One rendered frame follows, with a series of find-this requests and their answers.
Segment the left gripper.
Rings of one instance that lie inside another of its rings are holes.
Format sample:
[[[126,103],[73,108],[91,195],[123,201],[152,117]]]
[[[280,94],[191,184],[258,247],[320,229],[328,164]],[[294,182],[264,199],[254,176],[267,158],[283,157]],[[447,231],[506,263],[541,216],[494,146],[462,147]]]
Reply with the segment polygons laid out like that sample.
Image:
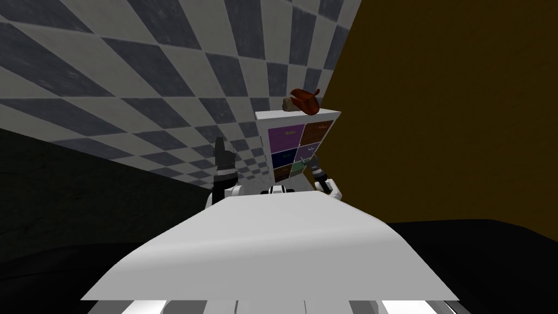
[[[214,158],[217,173],[228,173],[236,169],[235,153],[226,150],[223,137],[217,137],[215,140]]]

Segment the violet drawer front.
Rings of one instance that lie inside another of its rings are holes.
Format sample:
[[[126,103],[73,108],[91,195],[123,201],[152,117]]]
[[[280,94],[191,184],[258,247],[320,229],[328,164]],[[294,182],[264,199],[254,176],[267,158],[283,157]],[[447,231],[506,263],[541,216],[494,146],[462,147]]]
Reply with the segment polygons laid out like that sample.
[[[310,159],[318,150],[320,142],[301,146],[297,149],[295,155],[295,162]]]

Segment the dark blue drawer front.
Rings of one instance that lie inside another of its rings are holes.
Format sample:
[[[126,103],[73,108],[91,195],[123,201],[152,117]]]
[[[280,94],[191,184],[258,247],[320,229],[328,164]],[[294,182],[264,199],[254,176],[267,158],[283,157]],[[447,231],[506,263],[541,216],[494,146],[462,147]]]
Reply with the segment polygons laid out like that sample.
[[[292,164],[295,160],[297,148],[277,152],[271,155],[272,167],[274,169]]]

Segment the brown drawer front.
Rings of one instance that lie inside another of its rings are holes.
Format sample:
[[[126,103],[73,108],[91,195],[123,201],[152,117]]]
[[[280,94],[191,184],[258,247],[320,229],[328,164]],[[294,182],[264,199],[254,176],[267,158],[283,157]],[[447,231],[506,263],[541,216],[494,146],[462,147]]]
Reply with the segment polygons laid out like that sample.
[[[333,120],[327,120],[306,124],[299,145],[306,146],[308,144],[321,142],[332,123]]]

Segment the purple drawer front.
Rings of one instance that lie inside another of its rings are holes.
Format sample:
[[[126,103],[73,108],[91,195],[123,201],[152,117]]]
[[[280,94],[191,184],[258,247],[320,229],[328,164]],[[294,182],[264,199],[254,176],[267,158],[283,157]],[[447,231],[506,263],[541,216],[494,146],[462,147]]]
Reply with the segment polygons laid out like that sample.
[[[271,153],[299,147],[304,124],[272,128],[267,131]]]

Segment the white drawer cabinet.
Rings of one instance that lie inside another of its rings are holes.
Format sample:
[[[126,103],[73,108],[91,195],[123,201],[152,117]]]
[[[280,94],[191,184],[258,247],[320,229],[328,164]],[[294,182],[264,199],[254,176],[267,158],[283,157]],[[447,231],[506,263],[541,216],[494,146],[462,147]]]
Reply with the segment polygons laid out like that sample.
[[[274,182],[275,185],[281,184],[284,180],[282,180],[280,182],[275,182],[275,180],[274,180],[274,168],[272,167],[272,161],[271,161],[271,155],[274,154],[274,153],[271,153],[271,151],[270,151],[270,143],[269,143],[269,137],[268,137],[267,131],[269,129],[272,129],[272,128],[280,128],[280,127],[283,127],[283,126],[300,125],[300,124],[306,125],[306,124],[310,124],[310,123],[314,123],[314,122],[333,120],[333,123],[328,130],[328,132],[329,132],[330,129],[333,127],[336,119],[338,119],[340,115],[341,115],[340,111],[327,110],[327,109],[323,109],[323,108],[321,108],[317,114],[312,115],[312,116],[306,115],[302,111],[286,112],[286,111],[283,111],[283,110],[274,110],[274,111],[259,111],[259,112],[255,113],[256,125],[257,125],[257,128],[258,128],[260,139],[262,140],[262,147],[263,147],[263,152],[264,152],[264,155],[265,155],[265,158],[266,158],[267,167],[269,168],[269,176],[270,176],[270,178],[272,179],[272,181]],[[325,135],[323,140],[320,142],[320,145],[325,140],[327,134]]]

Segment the red-brown curved object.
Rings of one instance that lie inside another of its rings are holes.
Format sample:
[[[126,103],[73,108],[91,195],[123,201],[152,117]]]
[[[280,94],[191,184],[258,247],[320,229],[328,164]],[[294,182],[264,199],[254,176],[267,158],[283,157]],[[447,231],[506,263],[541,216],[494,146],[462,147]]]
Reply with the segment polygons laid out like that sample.
[[[311,93],[306,90],[296,88],[291,91],[291,102],[295,107],[306,115],[312,116],[319,112],[320,104],[317,99],[317,95],[320,93],[320,89],[316,89],[315,92]]]

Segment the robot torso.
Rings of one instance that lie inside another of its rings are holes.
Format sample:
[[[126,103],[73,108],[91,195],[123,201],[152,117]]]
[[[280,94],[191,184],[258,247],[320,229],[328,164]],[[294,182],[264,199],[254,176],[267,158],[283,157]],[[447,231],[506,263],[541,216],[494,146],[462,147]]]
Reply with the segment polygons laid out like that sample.
[[[456,301],[389,225],[318,190],[230,196],[125,255],[93,301]]]

